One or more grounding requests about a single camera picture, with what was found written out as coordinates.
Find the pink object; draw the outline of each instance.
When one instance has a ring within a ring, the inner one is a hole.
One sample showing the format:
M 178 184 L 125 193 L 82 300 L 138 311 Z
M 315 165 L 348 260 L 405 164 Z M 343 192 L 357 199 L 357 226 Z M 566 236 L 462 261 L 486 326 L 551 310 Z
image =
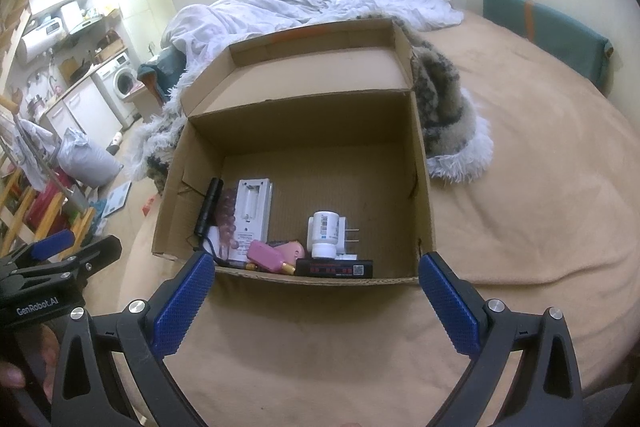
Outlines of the pink object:
M 293 275 L 295 267 L 286 263 L 281 251 L 270 247 L 262 241 L 252 241 L 246 253 L 249 261 L 273 273 L 285 272 Z
M 275 249 L 282 252 L 285 263 L 293 266 L 296 265 L 296 259 L 302 259 L 305 256 L 305 248 L 298 241 L 289 241 L 275 247 Z

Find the blue textured pad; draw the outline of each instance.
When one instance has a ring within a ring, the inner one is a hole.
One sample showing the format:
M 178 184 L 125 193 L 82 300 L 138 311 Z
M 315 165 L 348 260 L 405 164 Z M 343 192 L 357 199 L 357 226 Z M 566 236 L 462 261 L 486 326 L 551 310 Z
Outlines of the blue textured pad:
M 470 357 L 479 354 L 481 344 L 476 318 L 429 255 L 420 258 L 418 280 L 456 351 Z
M 33 243 L 31 257 L 36 261 L 44 261 L 67 248 L 71 248 L 75 241 L 76 236 L 71 230 L 60 230 L 58 233 Z
M 178 351 L 193 319 L 213 285 L 213 257 L 205 254 L 193 266 L 154 324 L 151 352 L 157 359 Z

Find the orange strap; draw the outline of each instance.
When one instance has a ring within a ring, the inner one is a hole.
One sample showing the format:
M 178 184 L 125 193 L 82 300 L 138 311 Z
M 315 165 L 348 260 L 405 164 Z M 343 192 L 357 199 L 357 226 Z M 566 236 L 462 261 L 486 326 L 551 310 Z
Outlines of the orange strap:
M 524 2 L 524 26 L 527 30 L 527 39 L 529 42 L 533 42 L 533 39 L 536 36 L 536 27 L 533 23 L 533 7 L 536 5 L 531 0 L 526 0 Z

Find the beige blanket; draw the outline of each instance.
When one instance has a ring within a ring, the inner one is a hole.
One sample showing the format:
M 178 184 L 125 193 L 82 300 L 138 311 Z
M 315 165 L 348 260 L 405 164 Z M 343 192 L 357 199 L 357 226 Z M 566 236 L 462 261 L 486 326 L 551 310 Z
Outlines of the beige blanket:
M 438 251 L 514 311 L 562 308 L 583 386 L 594 386 L 640 332 L 640 140 L 586 79 L 479 16 L 428 38 L 460 68 L 495 142 L 481 180 L 433 183 Z M 121 308 L 179 268 L 149 254 L 156 214 L 134 245 Z M 419 287 L 225 277 L 166 359 L 209 425 L 225 427 L 425 425 L 466 363 Z

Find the washing machine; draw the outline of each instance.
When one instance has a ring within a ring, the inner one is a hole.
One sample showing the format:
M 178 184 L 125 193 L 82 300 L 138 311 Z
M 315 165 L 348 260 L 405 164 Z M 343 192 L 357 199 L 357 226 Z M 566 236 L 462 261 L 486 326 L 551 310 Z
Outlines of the washing machine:
M 124 97 L 141 83 L 126 52 L 116 55 L 93 76 L 94 83 L 109 107 L 120 120 L 123 129 L 128 129 L 138 115 L 136 106 L 124 102 Z

